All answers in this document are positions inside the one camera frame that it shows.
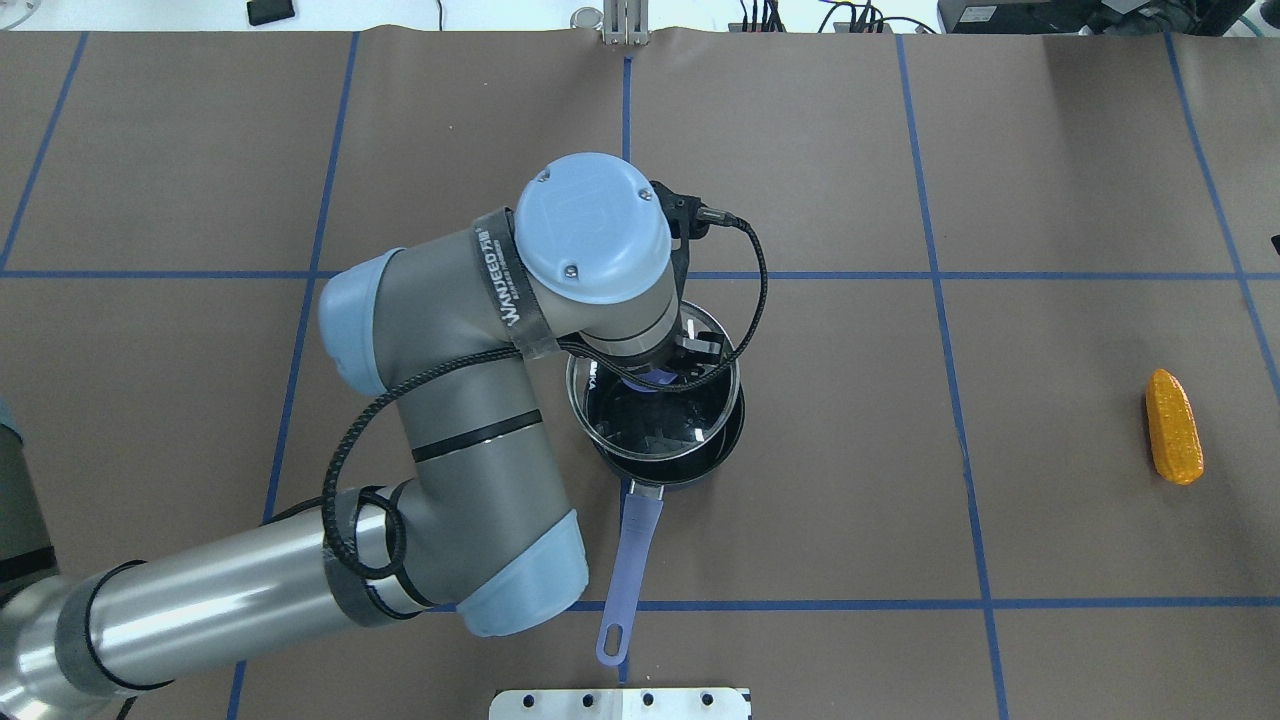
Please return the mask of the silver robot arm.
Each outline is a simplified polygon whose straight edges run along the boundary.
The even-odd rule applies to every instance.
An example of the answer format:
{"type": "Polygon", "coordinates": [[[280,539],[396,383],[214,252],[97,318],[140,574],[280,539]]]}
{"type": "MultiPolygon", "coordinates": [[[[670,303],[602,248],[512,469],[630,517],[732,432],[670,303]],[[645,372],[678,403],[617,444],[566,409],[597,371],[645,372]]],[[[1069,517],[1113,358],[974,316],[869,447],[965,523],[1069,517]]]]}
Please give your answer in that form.
{"type": "Polygon", "coordinates": [[[334,275],[323,342],[367,400],[317,495],[251,530],[148,562],[63,574],[3,407],[3,716],[88,719],[189,674],[454,605],[476,635],[570,609],[588,560],[529,363],[567,352],[677,407],[730,378],[739,342],[694,334],[691,243],[744,218],[622,158],[543,167],[517,204],[334,275]]]}

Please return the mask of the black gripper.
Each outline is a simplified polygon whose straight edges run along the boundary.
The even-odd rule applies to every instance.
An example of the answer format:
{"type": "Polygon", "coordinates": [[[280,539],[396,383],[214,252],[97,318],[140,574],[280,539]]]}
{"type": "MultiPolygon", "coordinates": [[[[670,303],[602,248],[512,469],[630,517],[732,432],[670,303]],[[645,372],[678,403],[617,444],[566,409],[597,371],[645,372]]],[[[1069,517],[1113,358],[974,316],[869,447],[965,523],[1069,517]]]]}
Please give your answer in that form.
{"type": "Polygon", "coordinates": [[[712,227],[736,227],[736,215],[707,205],[700,197],[678,193],[650,179],[641,199],[654,202],[663,217],[669,249],[672,300],[644,332],[626,340],[603,340],[586,331],[559,338],[559,348],[576,359],[594,361],[617,375],[623,386],[645,395],[691,393],[731,373],[736,347],[723,331],[701,340],[689,332],[684,291],[689,277],[690,245],[712,227]]]}

